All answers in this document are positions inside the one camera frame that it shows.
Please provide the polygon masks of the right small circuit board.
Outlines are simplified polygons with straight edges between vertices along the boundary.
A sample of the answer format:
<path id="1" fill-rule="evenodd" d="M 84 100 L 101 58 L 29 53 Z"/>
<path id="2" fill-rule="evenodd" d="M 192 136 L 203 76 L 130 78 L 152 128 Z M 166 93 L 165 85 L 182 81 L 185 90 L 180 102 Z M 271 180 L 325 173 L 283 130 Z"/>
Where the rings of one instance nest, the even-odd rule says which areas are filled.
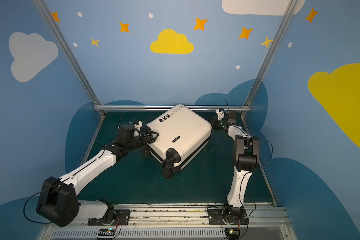
<path id="1" fill-rule="evenodd" d="M 231 229 L 225 228 L 225 240 L 238 240 L 240 238 L 240 230 L 239 229 Z"/>

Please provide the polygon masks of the left small circuit board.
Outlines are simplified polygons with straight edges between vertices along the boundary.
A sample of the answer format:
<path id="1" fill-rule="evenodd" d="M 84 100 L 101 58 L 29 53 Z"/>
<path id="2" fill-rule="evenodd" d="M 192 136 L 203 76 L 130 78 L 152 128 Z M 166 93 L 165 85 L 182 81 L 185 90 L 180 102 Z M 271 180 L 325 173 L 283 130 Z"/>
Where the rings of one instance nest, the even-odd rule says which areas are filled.
<path id="1" fill-rule="evenodd" d="M 117 230 L 113 228 L 99 229 L 97 240 L 111 240 L 117 235 Z"/>

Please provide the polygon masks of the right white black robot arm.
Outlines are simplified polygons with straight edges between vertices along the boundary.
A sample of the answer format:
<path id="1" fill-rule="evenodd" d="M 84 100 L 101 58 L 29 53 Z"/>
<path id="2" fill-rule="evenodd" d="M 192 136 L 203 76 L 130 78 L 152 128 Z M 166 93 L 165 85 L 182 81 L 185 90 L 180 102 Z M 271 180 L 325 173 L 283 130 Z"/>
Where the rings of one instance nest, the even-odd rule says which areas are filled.
<path id="1" fill-rule="evenodd" d="M 236 115 L 235 111 L 230 112 L 220 108 L 216 110 L 216 114 L 211 121 L 212 128 L 227 132 L 234 140 L 232 156 L 234 177 L 222 215 L 224 218 L 240 220 L 245 214 L 244 198 L 249 179 L 260 166 L 260 140 L 249 135 L 241 126 L 234 124 L 232 117 Z"/>

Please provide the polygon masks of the rear aluminium crossbar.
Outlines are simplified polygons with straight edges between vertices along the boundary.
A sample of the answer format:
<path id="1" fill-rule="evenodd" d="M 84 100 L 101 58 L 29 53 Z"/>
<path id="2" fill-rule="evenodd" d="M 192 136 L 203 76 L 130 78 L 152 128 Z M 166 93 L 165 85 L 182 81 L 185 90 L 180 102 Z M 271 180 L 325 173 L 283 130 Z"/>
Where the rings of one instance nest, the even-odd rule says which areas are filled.
<path id="1" fill-rule="evenodd" d="M 104 112 L 160 112 L 168 111 L 174 106 L 133 106 L 133 105 L 95 105 L 95 111 L 104 111 Z M 192 111 L 203 111 L 203 112 L 213 112 L 217 109 L 233 110 L 239 112 L 249 112 L 251 110 L 250 106 L 186 106 Z"/>

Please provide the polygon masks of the aluminium front rail frame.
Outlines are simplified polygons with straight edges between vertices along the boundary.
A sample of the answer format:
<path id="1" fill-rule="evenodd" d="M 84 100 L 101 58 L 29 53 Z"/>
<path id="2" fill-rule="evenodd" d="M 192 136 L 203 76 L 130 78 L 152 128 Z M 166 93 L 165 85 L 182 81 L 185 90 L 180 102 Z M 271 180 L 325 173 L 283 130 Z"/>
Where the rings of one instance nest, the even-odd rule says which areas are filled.
<path id="1" fill-rule="evenodd" d="M 97 240 L 99 229 L 113 228 L 112 240 L 224 240 L 225 228 L 239 229 L 239 240 L 295 240 L 297 236 L 287 211 L 270 203 L 246 203 L 246 225 L 210 225 L 207 209 L 223 204 L 124 204 L 115 209 L 131 210 L 127 226 L 88 226 L 88 219 L 66 227 L 45 225 L 39 240 Z"/>

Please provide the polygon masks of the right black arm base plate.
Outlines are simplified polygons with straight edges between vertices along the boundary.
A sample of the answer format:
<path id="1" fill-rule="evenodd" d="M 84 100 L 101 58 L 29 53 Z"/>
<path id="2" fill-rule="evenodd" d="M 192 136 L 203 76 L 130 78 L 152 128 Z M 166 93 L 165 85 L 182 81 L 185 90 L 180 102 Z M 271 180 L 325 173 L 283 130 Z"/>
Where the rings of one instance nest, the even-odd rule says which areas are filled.
<path id="1" fill-rule="evenodd" d="M 249 220 L 244 208 L 207 209 L 210 225 L 246 225 Z"/>

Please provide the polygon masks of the black white suitcase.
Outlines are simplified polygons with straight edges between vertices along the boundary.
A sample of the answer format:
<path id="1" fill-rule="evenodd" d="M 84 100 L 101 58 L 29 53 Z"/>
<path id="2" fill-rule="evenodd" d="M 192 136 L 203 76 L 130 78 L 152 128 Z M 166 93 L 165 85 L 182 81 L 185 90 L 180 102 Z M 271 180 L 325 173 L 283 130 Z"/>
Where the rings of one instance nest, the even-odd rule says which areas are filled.
<path id="1" fill-rule="evenodd" d="M 209 142 L 211 124 L 184 105 L 176 105 L 147 124 L 156 140 L 143 147 L 162 166 L 164 178 L 180 172 Z"/>

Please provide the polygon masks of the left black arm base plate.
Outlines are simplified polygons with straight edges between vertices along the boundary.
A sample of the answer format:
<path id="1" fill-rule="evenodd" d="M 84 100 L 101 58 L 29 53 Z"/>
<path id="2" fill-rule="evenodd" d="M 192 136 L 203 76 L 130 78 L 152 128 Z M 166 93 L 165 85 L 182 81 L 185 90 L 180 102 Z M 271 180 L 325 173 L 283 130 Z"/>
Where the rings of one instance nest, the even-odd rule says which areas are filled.
<path id="1" fill-rule="evenodd" d="M 100 218 L 91 218 L 88 220 L 88 226 L 127 226 L 129 223 L 131 210 L 113 209 L 107 211 L 105 215 Z"/>

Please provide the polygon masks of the right aluminium frame post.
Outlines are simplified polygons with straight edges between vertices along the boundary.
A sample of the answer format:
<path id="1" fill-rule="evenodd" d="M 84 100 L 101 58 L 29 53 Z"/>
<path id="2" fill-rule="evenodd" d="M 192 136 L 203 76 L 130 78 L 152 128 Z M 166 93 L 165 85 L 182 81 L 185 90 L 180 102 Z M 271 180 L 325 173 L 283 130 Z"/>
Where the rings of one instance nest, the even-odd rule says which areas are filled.
<path id="1" fill-rule="evenodd" d="M 292 21 L 292 18 L 294 17 L 294 11 L 297 8 L 298 3 L 299 3 L 298 0 L 293 0 L 293 1 L 290 1 L 287 5 L 286 11 L 285 11 L 285 13 L 281 19 L 281 22 L 276 30 L 276 33 L 274 35 L 274 39 L 271 43 L 271 46 L 267 50 L 267 54 L 261 65 L 261 68 L 257 74 L 257 77 L 255 78 L 255 81 L 246 97 L 244 106 L 247 109 L 249 109 L 251 107 L 251 104 L 256 96 L 256 93 L 258 92 L 258 89 L 260 88 L 260 85 L 267 73 L 267 70 L 271 65 L 271 62 L 278 50 L 278 47 L 283 40 L 283 37 Z"/>

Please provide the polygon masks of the small circuit board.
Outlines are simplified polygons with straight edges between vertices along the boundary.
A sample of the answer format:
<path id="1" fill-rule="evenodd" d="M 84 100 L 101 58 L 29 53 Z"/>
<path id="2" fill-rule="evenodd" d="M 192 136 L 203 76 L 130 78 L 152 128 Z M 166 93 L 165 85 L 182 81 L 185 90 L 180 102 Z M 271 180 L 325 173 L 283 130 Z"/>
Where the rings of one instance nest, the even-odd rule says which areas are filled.
<path id="1" fill-rule="evenodd" d="M 238 240 L 240 238 L 240 230 L 239 229 L 231 229 L 225 228 L 225 240 Z"/>
<path id="2" fill-rule="evenodd" d="M 117 235 L 117 230 L 113 228 L 99 229 L 97 240 L 111 240 Z"/>

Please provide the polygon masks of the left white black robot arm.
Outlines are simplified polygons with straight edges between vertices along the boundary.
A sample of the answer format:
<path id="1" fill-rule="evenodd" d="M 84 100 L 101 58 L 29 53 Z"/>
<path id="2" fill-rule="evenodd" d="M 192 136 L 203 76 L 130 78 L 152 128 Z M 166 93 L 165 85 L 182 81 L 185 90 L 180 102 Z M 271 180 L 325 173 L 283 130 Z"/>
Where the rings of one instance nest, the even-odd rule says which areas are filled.
<path id="1" fill-rule="evenodd" d="M 147 125 L 122 125 L 119 134 L 92 159 L 70 173 L 59 178 L 50 177 L 43 182 L 37 214 L 59 227 L 65 227 L 75 219 L 116 225 L 114 205 L 106 201 L 80 201 L 78 195 L 98 175 L 127 156 L 129 151 L 154 143 L 159 135 Z"/>

